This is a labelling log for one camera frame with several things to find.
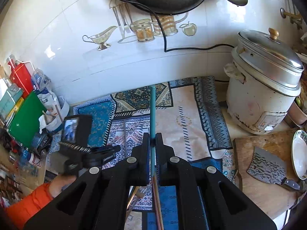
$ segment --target white rice cooker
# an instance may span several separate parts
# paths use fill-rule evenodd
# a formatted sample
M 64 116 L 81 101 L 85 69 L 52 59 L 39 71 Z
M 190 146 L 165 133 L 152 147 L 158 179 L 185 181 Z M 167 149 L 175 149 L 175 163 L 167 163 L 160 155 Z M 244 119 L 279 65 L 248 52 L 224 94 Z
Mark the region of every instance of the white rice cooker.
M 228 112 L 237 125 L 257 135 L 269 133 L 284 119 L 300 94 L 304 70 L 296 53 L 277 39 L 278 31 L 269 32 L 239 32 L 233 63 L 224 67 L 230 77 Z

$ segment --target cutting board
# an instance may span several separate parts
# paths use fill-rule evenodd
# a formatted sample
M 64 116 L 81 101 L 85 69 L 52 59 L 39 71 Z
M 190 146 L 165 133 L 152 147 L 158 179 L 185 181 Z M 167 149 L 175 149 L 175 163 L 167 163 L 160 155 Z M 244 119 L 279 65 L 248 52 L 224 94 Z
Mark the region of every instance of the cutting board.
M 266 184 L 251 177 L 248 169 L 254 154 L 254 146 L 280 157 L 287 165 L 287 178 L 298 181 L 291 161 L 291 144 L 299 128 L 261 136 L 234 139 L 240 189 L 271 219 L 292 207 L 297 195 L 277 184 Z

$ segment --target black knife handle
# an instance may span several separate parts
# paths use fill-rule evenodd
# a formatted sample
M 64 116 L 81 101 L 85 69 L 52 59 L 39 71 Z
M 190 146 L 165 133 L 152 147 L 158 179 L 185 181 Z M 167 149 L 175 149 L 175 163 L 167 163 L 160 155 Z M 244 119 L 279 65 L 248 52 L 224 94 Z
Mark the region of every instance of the black knife handle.
M 289 180 L 286 177 L 281 181 L 281 185 L 290 191 L 299 191 L 300 186 L 293 180 Z

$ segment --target apple illustration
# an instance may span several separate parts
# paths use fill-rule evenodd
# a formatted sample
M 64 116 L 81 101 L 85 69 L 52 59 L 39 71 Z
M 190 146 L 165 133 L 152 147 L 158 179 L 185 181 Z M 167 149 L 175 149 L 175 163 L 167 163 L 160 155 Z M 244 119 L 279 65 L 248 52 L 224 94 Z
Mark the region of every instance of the apple illustration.
M 197 26 L 194 23 L 188 22 L 188 24 L 181 24 L 179 28 L 182 28 L 182 32 L 187 36 L 193 36 L 196 34 Z

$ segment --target cleaver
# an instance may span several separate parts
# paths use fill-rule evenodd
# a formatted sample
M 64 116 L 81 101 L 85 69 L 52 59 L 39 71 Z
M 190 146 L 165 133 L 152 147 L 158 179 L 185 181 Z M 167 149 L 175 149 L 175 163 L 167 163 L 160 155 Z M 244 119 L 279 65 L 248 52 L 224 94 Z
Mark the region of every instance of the cleaver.
M 269 184 L 279 184 L 290 191 L 299 191 L 300 186 L 286 178 L 286 164 L 276 155 L 254 147 L 254 156 L 247 173 L 257 180 Z

